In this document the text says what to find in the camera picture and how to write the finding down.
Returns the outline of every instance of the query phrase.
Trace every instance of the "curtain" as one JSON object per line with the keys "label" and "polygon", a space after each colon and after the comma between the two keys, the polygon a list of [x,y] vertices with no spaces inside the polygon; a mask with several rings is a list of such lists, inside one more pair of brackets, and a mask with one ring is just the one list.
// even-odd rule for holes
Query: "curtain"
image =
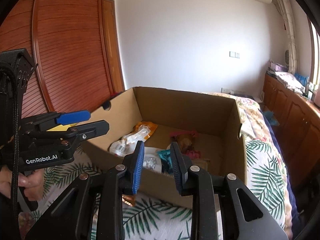
{"label": "curtain", "polygon": [[285,27],[287,29],[288,41],[289,41],[289,72],[294,74],[298,72],[298,60],[296,43],[294,40],[294,19],[292,14],[292,8],[289,0],[277,0],[280,11],[284,20]]}

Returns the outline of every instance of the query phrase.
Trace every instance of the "blue gripper pad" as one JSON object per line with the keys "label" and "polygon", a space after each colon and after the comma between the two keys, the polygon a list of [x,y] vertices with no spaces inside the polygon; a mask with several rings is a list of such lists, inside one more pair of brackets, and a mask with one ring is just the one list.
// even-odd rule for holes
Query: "blue gripper pad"
{"label": "blue gripper pad", "polygon": [[133,172],[133,183],[132,183],[133,194],[137,193],[140,186],[141,172],[142,172],[143,158],[144,158],[144,142],[143,141],[138,141],[137,146],[134,150],[134,154],[137,154],[137,153],[138,153],[137,161],[136,161],[136,165]]}
{"label": "blue gripper pad", "polygon": [[77,112],[61,114],[56,118],[56,124],[68,125],[83,121],[88,121],[91,114],[88,110],[82,110]]}

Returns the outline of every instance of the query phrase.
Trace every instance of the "floral quilt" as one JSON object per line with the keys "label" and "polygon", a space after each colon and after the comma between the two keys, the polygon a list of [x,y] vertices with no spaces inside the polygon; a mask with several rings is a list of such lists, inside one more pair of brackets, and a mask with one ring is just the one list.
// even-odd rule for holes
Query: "floral quilt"
{"label": "floral quilt", "polygon": [[[247,187],[269,210],[289,239],[292,238],[291,205],[287,191],[287,174],[281,155],[273,144],[259,105],[247,98],[213,93],[234,98],[242,119],[241,134],[247,151]],[[62,191],[81,173],[101,173],[79,148],[75,161],[45,170],[44,196],[39,208],[31,214],[20,214],[23,235]],[[123,204],[123,226],[126,240],[187,240],[190,239],[192,211],[187,208],[138,193],[134,207]],[[219,239],[223,239],[221,216],[218,218]],[[97,212],[94,216],[92,239],[96,238]]]}

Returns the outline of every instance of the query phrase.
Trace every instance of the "navy blue fabric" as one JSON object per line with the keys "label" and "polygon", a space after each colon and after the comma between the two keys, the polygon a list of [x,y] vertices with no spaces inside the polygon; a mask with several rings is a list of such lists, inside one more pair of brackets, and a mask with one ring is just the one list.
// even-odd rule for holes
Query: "navy blue fabric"
{"label": "navy blue fabric", "polygon": [[[266,123],[266,125],[267,125],[267,127],[268,127],[268,129],[270,131],[273,144],[275,145],[275,147],[277,148],[278,152],[280,153],[280,155],[282,157],[278,141],[277,141],[277,139],[275,137],[275,134],[273,133],[271,125],[269,124],[268,120],[264,116],[263,116],[263,119],[264,119],[264,121],[265,121],[265,123]],[[291,211],[291,215],[292,215],[292,233],[293,233],[293,238],[295,238],[300,233],[300,231],[302,230],[302,225],[301,225],[301,222],[299,220],[299,214],[298,214],[298,210],[297,210],[296,199],[294,197],[294,194],[293,194],[291,186],[290,186],[290,177],[289,177],[287,166],[286,166],[286,170],[287,170],[287,177],[288,177],[287,189],[288,189],[288,192],[289,192],[290,204],[292,206],[292,211]]]}

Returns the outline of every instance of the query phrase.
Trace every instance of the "black cable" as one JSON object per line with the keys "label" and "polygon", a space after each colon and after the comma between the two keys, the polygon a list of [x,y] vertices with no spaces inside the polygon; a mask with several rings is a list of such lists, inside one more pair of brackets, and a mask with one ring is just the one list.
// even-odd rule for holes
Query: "black cable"
{"label": "black cable", "polygon": [[11,87],[12,87],[12,115],[13,115],[13,142],[14,142],[14,158],[13,158],[13,171],[11,181],[11,205],[13,213],[13,225],[15,232],[12,234],[16,235],[16,239],[20,240],[20,230],[18,221],[18,175],[19,175],[19,113],[18,113],[18,85],[14,71],[12,67],[5,63],[0,62],[0,73],[4,73],[8,76]]}

